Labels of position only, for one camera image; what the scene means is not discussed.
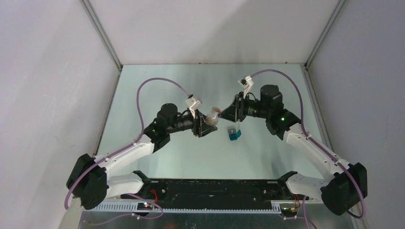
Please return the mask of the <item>teal and clear pill box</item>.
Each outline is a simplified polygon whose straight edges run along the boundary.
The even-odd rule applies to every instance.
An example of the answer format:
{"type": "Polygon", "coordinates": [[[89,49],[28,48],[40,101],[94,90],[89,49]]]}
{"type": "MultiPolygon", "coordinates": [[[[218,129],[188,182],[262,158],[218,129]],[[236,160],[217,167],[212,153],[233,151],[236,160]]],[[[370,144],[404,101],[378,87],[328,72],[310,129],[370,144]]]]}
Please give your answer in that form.
{"type": "Polygon", "coordinates": [[[241,130],[236,126],[228,127],[227,132],[230,141],[236,141],[242,135],[241,130]]]}

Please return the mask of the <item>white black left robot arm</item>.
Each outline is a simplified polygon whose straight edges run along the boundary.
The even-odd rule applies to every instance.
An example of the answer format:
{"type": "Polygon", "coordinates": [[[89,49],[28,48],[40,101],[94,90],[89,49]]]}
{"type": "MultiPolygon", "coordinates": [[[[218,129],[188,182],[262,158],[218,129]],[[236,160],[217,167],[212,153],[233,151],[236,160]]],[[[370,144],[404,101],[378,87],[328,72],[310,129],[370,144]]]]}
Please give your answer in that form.
{"type": "Polygon", "coordinates": [[[140,172],[120,175],[120,170],[162,149],[173,133],[191,130],[194,136],[204,137],[216,131],[219,113],[216,107],[208,114],[190,109],[179,113],[176,105],[164,104],[134,143],[104,157],[80,156],[66,183],[68,194],[80,199],[86,210],[95,208],[106,198],[126,193],[147,198],[151,192],[147,178],[140,172]]]}

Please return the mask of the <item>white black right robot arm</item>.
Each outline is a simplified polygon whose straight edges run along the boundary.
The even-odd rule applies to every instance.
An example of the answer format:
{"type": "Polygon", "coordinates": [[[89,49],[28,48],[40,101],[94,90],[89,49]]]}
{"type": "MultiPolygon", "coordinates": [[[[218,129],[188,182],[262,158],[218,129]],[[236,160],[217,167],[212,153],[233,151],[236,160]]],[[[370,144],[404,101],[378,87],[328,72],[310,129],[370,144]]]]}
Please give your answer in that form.
{"type": "Polygon", "coordinates": [[[231,122],[246,117],[263,118],[268,131],[295,147],[318,170],[321,178],[295,173],[278,185],[278,194],[291,199],[296,194],[321,200],[335,215],[348,212],[368,196],[367,170],[361,163],[352,164],[327,148],[303,127],[303,122],[284,108],[283,96],[276,85],[264,85],[259,99],[244,92],[218,115],[231,122]]]}

